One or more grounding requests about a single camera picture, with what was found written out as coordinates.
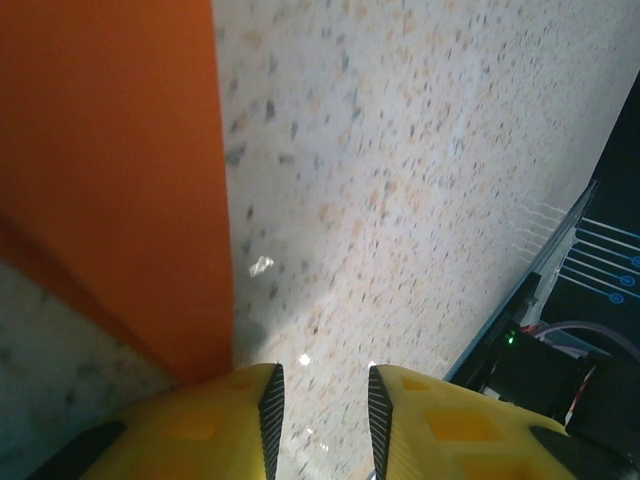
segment orange panel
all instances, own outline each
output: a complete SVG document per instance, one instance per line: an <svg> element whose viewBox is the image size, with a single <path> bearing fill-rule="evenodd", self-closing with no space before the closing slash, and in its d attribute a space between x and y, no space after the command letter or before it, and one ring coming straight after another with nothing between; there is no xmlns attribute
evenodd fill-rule
<svg viewBox="0 0 640 480"><path fill-rule="evenodd" d="M209 2L6 0L0 55L0 254L180 380L229 372Z"/></svg>

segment white speckled surface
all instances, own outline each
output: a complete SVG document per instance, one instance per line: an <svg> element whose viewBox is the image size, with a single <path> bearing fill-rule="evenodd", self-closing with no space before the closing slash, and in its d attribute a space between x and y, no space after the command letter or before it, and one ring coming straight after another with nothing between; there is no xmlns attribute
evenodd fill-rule
<svg viewBox="0 0 640 480"><path fill-rule="evenodd" d="M541 213L553 226L541 205L566 209L585 187L640 66L640 6L558 3L215 0L236 360L285 366L279 478L365 478L369 362L443 375L524 271L521 229ZM275 265L250 278L261 255ZM32 288L0 273L3 303ZM2 408L21 412L3 445L41 428L24 396L51 395L41 410L68 425L118 403L64 413L77 368L33 358L79 368L90 350L19 324L50 308L36 297L0 311L19 336L1 339ZM167 387L131 361L149 385L127 398Z"/></svg>

